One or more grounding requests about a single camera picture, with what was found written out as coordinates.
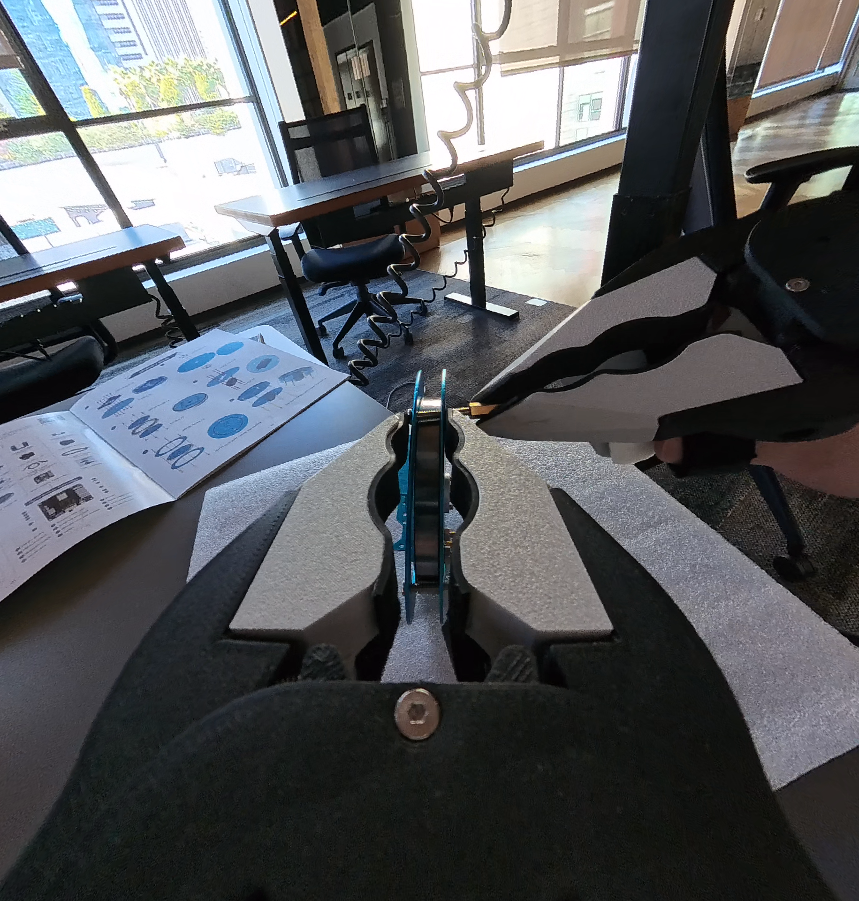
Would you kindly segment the black mesh-back chair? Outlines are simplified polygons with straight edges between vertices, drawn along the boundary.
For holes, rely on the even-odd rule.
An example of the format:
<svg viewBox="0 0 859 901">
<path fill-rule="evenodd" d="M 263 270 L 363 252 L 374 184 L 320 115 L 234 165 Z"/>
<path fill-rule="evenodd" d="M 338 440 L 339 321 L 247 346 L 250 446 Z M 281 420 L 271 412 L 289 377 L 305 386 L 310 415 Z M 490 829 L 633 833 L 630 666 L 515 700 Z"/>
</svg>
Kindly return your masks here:
<svg viewBox="0 0 859 901">
<path fill-rule="evenodd" d="M 292 184 L 380 163 L 366 105 L 278 125 Z"/>
</svg>

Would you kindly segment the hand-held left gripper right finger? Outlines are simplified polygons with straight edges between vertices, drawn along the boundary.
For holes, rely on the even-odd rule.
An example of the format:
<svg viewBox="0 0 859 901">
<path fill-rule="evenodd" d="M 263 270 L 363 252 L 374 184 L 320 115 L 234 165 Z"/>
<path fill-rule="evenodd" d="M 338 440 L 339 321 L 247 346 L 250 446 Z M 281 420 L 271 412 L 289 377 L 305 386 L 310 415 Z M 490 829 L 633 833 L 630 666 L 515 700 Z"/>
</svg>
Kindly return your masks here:
<svg viewBox="0 0 859 901">
<path fill-rule="evenodd" d="M 506 647 L 608 641 L 613 624 L 545 479 L 451 413 L 451 539 L 443 627 L 457 680 L 484 680 Z"/>
</svg>

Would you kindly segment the person's right hand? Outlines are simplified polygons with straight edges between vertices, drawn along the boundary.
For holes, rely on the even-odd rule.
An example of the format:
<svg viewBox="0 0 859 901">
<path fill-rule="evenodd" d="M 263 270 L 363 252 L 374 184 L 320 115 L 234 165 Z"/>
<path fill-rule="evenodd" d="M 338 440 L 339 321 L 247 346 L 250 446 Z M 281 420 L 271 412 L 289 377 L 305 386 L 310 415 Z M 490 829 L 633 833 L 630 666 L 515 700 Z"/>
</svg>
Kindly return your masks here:
<svg viewBox="0 0 859 901">
<path fill-rule="evenodd" d="M 808 489 L 859 499 L 859 423 L 817 441 L 759 443 L 753 462 Z"/>
</svg>

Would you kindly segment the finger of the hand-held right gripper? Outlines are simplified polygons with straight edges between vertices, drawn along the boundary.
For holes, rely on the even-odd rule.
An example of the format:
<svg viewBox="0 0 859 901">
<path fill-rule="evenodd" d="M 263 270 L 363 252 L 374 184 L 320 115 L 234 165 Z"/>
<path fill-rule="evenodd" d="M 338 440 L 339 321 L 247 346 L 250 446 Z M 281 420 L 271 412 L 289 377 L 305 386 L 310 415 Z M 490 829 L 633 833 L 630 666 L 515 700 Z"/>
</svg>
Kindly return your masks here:
<svg viewBox="0 0 859 901">
<path fill-rule="evenodd" d="M 480 422 L 524 441 L 645 443 L 662 417 L 802 382 L 782 350 L 724 333 L 646 371 L 595 375 L 579 388 L 537 392 Z"/>
<path fill-rule="evenodd" d="M 705 407 L 719 277 L 694 257 L 593 298 L 494 377 L 471 407 Z"/>
</svg>

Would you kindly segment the black-framed grid window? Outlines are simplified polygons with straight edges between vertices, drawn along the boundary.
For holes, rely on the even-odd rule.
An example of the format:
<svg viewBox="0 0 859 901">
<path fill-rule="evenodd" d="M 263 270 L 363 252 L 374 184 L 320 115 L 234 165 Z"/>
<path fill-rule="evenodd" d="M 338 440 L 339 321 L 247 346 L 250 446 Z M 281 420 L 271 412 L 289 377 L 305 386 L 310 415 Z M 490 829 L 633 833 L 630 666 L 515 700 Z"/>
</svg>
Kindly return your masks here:
<svg viewBox="0 0 859 901">
<path fill-rule="evenodd" d="M 30 252 L 154 226 L 182 263 L 257 242 L 217 206 L 283 181 L 247 2 L 0 2 L 0 216 Z"/>
</svg>

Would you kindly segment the white foam sheet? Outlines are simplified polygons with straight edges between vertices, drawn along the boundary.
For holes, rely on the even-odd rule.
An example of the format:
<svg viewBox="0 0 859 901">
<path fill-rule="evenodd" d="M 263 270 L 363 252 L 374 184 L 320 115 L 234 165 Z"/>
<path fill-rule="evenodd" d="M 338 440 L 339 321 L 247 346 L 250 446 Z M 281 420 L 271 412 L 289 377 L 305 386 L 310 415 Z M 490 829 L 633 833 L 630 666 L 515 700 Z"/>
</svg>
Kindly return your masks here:
<svg viewBox="0 0 859 901">
<path fill-rule="evenodd" d="M 572 817 L 635 830 L 639 815 L 784 832 L 750 729 L 791 685 L 782 647 L 750 667 L 698 603 L 651 572 L 596 510 L 453 414 L 464 511 L 451 551 L 487 657 L 480 680 L 383 681 L 403 632 L 386 527 L 410 417 L 397 412 L 275 497 L 186 582 L 120 677 L 164 702 L 144 770 L 188 816 L 294 825 L 359 815 L 386 827 L 465 817 Z"/>
</svg>

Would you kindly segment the blue round metal base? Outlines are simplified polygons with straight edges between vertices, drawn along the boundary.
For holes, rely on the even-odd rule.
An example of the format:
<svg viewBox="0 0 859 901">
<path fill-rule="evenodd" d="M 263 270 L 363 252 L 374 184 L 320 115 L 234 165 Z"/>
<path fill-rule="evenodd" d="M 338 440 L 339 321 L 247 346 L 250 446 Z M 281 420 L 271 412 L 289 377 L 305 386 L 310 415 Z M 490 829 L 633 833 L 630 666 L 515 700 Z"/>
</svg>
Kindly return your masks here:
<svg viewBox="0 0 859 901">
<path fill-rule="evenodd" d="M 396 519 L 400 537 L 392 543 L 399 569 L 406 622 L 415 620 L 419 603 L 435 600 L 442 636 L 450 639 L 449 588 L 454 533 L 446 526 L 451 508 L 451 456 L 456 438 L 447 400 L 447 370 L 442 368 L 437 394 L 426 391 L 420 370 L 412 385 L 411 405 L 403 413 Z"/>
</svg>

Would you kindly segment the dark grey desk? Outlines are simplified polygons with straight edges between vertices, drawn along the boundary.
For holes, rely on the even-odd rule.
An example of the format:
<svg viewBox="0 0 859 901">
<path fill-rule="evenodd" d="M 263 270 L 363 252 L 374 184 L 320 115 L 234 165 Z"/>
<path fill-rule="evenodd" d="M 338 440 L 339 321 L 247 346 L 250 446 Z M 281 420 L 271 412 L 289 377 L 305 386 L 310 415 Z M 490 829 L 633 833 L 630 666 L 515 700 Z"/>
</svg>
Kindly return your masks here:
<svg viewBox="0 0 859 901">
<path fill-rule="evenodd" d="M 62 791 L 127 659 L 184 585 L 205 491 L 359 439 L 387 413 L 344 385 L 190 495 L 92 536 L 0 603 L 0 880 Z M 732 601 L 734 579 L 769 605 L 794 600 L 647 475 L 597 457 L 579 468 L 579 503 L 677 600 L 700 591 Z"/>
</svg>

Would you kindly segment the black office chair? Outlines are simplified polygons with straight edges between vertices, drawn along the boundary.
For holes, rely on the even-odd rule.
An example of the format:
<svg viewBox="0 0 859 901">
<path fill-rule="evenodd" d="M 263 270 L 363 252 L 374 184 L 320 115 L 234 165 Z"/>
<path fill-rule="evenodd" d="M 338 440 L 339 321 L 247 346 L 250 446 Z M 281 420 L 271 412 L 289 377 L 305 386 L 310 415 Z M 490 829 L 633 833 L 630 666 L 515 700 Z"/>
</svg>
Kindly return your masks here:
<svg viewBox="0 0 859 901">
<path fill-rule="evenodd" d="M 751 168 L 745 178 L 750 184 L 768 184 L 769 189 L 760 207 L 761 211 L 768 212 L 786 206 L 798 188 L 811 177 L 846 167 L 851 167 L 851 172 L 844 189 L 858 190 L 859 147 L 853 146 L 764 163 Z M 815 567 L 806 555 L 805 541 L 780 479 L 772 468 L 753 463 L 748 466 L 748 473 L 784 537 L 786 554 L 773 559 L 773 568 L 782 580 L 788 582 L 808 579 L 814 575 Z"/>
</svg>

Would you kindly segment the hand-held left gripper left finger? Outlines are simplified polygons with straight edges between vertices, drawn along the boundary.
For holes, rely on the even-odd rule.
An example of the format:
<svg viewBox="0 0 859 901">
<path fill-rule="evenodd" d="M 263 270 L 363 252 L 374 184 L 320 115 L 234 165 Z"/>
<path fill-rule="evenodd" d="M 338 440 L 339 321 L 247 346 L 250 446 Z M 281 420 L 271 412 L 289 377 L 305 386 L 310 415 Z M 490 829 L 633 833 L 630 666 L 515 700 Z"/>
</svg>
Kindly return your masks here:
<svg viewBox="0 0 859 901">
<path fill-rule="evenodd" d="M 330 644 L 348 675 L 379 680 L 401 620 L 386 521 L 408 444 L 395 413 L 299 490 L 231 624 L 299 649 Z"/>
</svg>

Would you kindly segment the black saddle stool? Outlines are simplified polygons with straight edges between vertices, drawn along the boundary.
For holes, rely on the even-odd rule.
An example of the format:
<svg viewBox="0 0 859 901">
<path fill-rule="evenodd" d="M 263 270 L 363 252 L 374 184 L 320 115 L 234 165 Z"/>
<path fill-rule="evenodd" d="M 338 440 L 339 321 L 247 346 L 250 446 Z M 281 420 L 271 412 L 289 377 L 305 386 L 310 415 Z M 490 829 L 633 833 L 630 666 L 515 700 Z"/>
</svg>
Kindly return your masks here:
<svg viewBox="0 0 859 901">
<path fill-rule="evenodd" d="M 413 261 L 413 248 L 407 242 L 401 242 L 401 236 L 390 234 L 383 238 L 372 239 L 365 243 L 334 249 L 314 247 L 301 259 L 303 274 L 310 281 L 320 284 L 319 293 L 325 294 L 331 287 L 354 286 L 357 298 L 354 302 L 345 305 L 332 313 L 324 315 L 318 320 L 318 332 L 320 336 L 326 335 L 325 323 L 334 320 L 344 313 L 347 318 L 333 340 L 332 352 L 336 359 L 343 359 L 345 351 L 341 346 L 356 323 L 370 314 L 385 313 L 397 305 L 416 303 L 418 299 L 408 295 L 406 283 L 399 279 L 397 284 L 403 291 L 402 299 L 392 299 L 390 304 L 381 302 L 377 295 L 368 290 L 371 281 L 388 276 L 389 266 L 395 264 L 407 264 L 412 267 L 419 265 Z"/>
<path fill-rule="evenodd" d="M 76 396 L 97 380 L 104 364 L 103 348 L 84 336 L 47 359 L 0 369 L 0 425 Z"/>
</svg>

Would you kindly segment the wide glass window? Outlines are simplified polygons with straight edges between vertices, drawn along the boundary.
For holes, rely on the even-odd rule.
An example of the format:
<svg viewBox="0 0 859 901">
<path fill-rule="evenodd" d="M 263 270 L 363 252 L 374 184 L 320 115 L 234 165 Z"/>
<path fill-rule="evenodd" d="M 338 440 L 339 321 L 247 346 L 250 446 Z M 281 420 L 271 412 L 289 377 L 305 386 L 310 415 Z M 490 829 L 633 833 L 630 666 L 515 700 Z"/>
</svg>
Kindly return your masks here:
<svg viewBox="0 0 859 901">
<path fill-rule="evenodd" d="M 446 156 L 440 130 L 465 110 L 455 82 L 476 78 L 481 53 L 472 33 L 497 29 L 504 2 L 411 2 L 426 129 Z M 489 77 L 471 91 L 471 129 L 458 155 L 541 141 L 554 152 L 626 127 L 646 2 L 514 1 L 509 25 L 490 42 Z"/>
</svg>

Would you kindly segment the open instruction booklet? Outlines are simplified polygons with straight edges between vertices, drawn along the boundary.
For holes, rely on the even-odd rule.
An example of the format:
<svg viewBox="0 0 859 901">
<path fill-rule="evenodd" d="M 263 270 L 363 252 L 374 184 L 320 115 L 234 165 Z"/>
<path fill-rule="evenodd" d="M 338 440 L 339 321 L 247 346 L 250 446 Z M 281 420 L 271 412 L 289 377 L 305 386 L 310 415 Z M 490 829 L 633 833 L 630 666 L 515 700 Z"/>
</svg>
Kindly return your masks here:
<svg viewBox="0 0 859 901">
<path fill-rule="evenodd" d="M 348 380 L 212 330 L 63 411 L 0 425 L 0 602 L 79 542 L 188 494 Z"/>
</svg>

